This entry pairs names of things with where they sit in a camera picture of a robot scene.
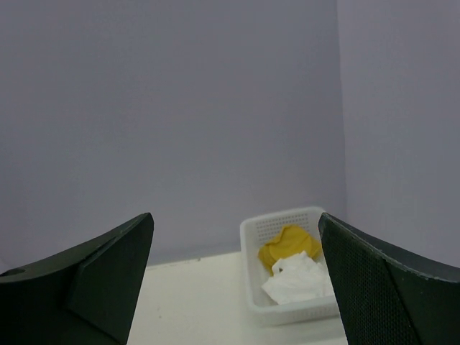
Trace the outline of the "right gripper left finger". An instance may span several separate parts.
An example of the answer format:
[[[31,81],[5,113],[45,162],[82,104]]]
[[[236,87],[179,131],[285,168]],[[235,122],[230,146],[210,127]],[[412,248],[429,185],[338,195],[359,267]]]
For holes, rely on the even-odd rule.
[[[127,344],[154,234],[142,213],[1,274],[2,344]]]

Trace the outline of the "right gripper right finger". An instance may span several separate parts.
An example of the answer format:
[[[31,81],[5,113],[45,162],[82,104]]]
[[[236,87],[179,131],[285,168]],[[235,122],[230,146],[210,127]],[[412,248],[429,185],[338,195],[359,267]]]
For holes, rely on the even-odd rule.
[[[329,213],[318,229],[349,344],[459,343],[459,268]]]

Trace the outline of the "white bra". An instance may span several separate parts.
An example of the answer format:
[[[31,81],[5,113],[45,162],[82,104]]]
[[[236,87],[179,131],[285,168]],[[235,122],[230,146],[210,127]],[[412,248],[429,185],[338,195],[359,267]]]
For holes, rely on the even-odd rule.
[[[326,266],[305,252],[279,259],[272,271],[274,275],[267,279],[262,289],[278,305],[334,295]]]

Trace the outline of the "yellow bra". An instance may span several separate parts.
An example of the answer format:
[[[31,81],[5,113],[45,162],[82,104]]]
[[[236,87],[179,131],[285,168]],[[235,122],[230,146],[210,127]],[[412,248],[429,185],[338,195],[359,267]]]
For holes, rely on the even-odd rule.
[[[321,243],[304,228],[288,224],[259,249],[257,256],[263,267],[273,276],[272,267],[279,259],[301,252],[305,252],[311,259],[317,259],[322,253]]]

